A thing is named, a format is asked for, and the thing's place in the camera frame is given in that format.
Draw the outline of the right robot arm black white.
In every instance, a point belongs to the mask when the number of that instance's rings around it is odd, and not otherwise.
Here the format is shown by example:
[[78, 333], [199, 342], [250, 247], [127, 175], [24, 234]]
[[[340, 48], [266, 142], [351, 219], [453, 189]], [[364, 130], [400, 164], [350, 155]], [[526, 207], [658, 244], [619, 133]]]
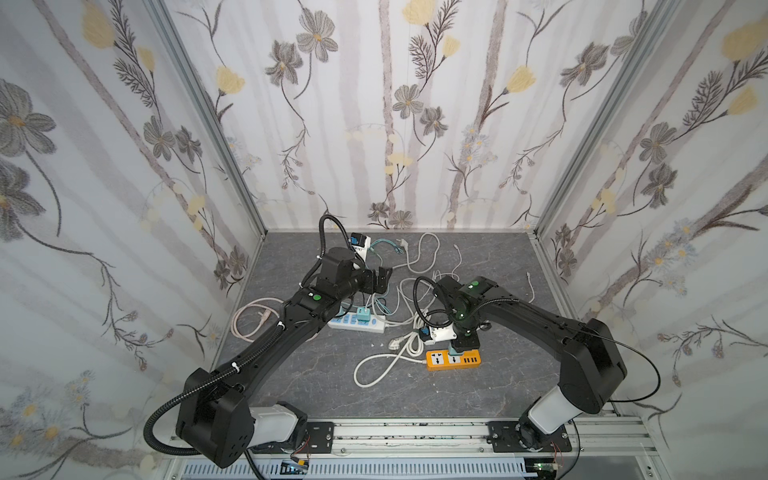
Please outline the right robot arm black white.
[[627, 376], [627, 368], [606, 324], [559, 316], [526, 302], [482, 276], [462, 284], [437, 282], [437, 310], [448, 318], [458, 353], [480, 347], [483, 323], [496, 323], [538, 345], [560, 362], [555, 387], [518, 419], [513, 437], [525, 450], [538, 451], [581, 414], [597, 414]]

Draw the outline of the white blue power strip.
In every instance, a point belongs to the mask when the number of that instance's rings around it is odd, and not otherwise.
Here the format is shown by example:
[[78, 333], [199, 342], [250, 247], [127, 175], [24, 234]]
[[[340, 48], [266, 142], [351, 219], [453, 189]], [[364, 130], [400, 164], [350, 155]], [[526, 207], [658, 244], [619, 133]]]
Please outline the white blue power strip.
[[386, 329], [384, 319], [381, 316], [370, 315], [365, 320], [360, 320], [356, 314], [348, 313], [340, 318], [331, 319], [327, 326], [336, 330], [357, 331], [366, 333], [383, 333]]

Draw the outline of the orange power strip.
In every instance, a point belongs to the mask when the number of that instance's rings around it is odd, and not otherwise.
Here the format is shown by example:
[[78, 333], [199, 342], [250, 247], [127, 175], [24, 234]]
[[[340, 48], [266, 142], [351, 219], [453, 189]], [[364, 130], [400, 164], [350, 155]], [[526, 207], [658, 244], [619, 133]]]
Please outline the orange power strip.
[[425, 357], [426, 369], [430, 372], [477, 368], [482, 364], [478, 350], [452, 354], [450, 350], [429, 351]]

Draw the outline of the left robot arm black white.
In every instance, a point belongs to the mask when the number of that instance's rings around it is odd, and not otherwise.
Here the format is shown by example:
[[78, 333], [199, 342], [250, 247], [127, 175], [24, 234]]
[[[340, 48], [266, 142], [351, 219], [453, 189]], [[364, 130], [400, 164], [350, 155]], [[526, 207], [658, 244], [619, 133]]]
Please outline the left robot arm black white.
[[147, 418], [143, 438], [151, 449], [179, 457], [203, 455], [220, 468], [233, 464], [255, 444], [251, 395], [339, 314], [343, 301], [357, 293], [387, 291], [392, 270], [367, 268], [337, 217], [322, 215], [318, 232], [317, 260], [282, 304], [277, 323], [229, 362], [211, 372], [193, 372], [183, 392]]

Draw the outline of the teal charger plug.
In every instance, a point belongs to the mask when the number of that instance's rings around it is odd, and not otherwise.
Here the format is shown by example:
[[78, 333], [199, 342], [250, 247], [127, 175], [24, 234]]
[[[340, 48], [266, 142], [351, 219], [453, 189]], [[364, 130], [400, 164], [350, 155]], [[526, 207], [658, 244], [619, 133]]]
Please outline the teal charger plug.
[[367, 307], [358, 307], [356, 309], [356, 319], [360, 323], [367, 323], [371, 320], [371, 310]]

